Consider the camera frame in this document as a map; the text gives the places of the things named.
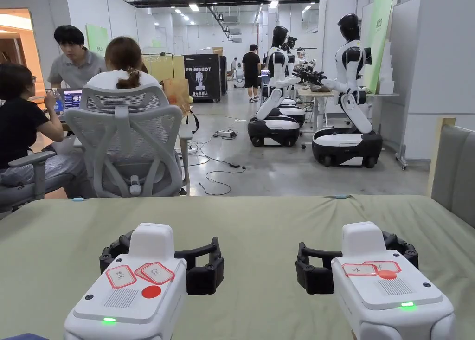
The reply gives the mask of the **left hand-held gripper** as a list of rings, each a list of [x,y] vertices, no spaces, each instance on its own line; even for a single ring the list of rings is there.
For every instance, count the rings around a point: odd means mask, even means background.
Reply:
[[[64,339],[170,340],[186,295],[215,294],[224,263],[217,237],[175,252],[171,226],[141,223],[104,247],[101,275],[68,314]]]

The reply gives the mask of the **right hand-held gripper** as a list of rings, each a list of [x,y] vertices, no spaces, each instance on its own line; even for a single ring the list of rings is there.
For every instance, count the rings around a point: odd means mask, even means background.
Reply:
[[[454,307],[418,270],[415,247],[372,222],[343,226],[342,253],[300,242],[295,267],[308,294],[334,293],[359,340],[456,338]]]

